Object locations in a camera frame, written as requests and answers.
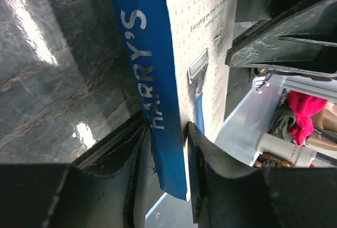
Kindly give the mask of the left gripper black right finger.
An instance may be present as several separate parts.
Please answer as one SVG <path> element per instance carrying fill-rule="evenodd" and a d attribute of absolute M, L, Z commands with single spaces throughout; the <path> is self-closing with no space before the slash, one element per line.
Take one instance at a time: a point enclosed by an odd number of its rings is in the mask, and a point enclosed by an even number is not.
<path fill-rule="evenodd" d="M 336 227 L 335 168 L 253 168 L 187 125 L 199 227 Z"/>

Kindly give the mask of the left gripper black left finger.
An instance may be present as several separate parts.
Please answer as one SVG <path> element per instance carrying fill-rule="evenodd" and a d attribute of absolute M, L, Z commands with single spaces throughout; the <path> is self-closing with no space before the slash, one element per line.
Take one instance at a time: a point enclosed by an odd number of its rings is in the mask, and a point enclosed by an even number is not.
<path fill-rule="evenodd" d="M 1 227 L 144 227 L 149 161 L 137 120 L 73 164 L 2 164 Z"/>

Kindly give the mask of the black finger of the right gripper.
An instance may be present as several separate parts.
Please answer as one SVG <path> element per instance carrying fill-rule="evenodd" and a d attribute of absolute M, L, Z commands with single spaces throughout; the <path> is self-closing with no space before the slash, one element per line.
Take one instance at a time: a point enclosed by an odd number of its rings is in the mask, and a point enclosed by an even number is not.
<path fill-rule="evenodd" d="M 336 0 L 322 0 L 233 44 L 230 67 L 336 77 Z"/>

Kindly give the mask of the Harry's razor box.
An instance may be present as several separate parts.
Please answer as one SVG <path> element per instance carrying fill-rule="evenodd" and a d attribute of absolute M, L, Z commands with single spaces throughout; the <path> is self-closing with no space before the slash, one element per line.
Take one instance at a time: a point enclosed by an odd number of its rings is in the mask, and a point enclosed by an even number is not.
<path fill-rule="evenodd" d="M 223 125 L 237 0 L 111 2 L 151 127 L 160 187 L 187 201 L 187 125 L 212 142 Z"/>

